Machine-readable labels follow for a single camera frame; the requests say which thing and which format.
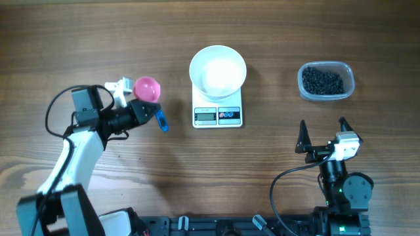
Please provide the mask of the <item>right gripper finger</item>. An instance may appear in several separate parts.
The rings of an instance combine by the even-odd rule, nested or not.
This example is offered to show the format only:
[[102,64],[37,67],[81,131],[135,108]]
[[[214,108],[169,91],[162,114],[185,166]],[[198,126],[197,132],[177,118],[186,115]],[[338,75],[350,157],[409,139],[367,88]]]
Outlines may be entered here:
[[339,122],[340,122],[342,132],[354,132],[357,135],[359,141],[360,142],[363,141],[363,139],[354,131],[354,129],[349,125],[349,123],[347,122],[347,120],[344,117],[341,117],[339,119]]
[[300,122],[299,136],[295,146],[295,153],[307,153],[312,150],[312,143],[308,134],[305,120]]

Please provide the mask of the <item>pink scoop with blue handle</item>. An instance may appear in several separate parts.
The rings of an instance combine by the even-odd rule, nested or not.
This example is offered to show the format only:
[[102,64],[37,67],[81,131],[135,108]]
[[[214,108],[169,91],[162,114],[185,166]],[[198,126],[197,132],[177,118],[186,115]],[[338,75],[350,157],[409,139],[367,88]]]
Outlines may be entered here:
[[[161,94],[161,86],[153,77],[140,77],[133,85],[133,94],[138,100],[157,103]],[[161,108],[156,111],[155,117],[163,132],[169,131],[167,118]]]

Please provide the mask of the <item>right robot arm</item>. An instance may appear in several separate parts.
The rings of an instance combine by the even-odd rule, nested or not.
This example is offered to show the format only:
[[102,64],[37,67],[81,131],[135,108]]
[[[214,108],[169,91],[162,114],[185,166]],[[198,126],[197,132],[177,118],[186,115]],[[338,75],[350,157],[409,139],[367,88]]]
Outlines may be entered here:
[[304,153],[305,163],[320,169],[320,185],[326,206],[309,214],[308,226],[299,233],[307,235],[371,235],[367,215],[373,193],[373,180],[361,173],[347,171],[345,162],[357,155],[363,143],[345,118],[339,119],[341,131],[324,146],[310,141],[305,121],[301,121],[295,153]]

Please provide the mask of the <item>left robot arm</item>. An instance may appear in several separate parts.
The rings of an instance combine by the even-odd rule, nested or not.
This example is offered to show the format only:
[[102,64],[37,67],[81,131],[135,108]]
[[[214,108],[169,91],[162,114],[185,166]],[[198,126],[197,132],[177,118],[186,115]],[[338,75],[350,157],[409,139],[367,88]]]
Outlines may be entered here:
[[97,215],[87,189],[96,162],[108,142],[126,140],[128,131],[153,117],[169,129],[156,102],[133,99],[124,107],[102,103],[101,85],[69,87],[75,110],[64,134],[63,149],[37,193],[19,200],[16,213],[23,235],[148,235],[148,226],[132,208]]

